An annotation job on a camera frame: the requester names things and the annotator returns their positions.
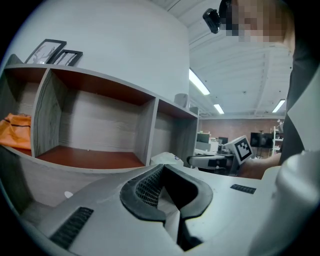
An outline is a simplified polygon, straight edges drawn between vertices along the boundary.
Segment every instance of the black vent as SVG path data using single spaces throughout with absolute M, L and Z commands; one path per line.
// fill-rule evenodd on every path
M 159 195 L 163 185 L 161 183 L 162 169 L 140 181 L 135 190 L 135 194 L 146 204 L 157 207 Z
M 50 240 L 58 246 L 68 249 L 93 212 L 94 210 L 86 207 L 78 208 L 51 236 Z
M 241 192 L 249 193 L 249 194 L 254 194 L 255 191 L 256 191 L 256 188 L 254 188 L 254 187 L 241 186 L 241 185 L 238 185 L 238 184 L 234 184 L 230 188 L 234 189 L 234 190 L 239 190 Z

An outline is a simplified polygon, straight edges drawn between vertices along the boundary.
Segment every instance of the mesh grille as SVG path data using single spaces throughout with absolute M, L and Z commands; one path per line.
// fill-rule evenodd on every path
M 159 195 L 163 188 L 161 182 L 162 169 L 141 180 L 136 186 L 135 194 L 146 204 L 157 207 Z

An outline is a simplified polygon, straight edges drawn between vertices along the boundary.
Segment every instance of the red shelf surface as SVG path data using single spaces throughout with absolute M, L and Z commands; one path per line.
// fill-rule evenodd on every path
M 87 151 L 66 146 L 56 146 L 37 158 L 58 165 L 86 169 L 144 167 L 144 164 L 132 152 Z

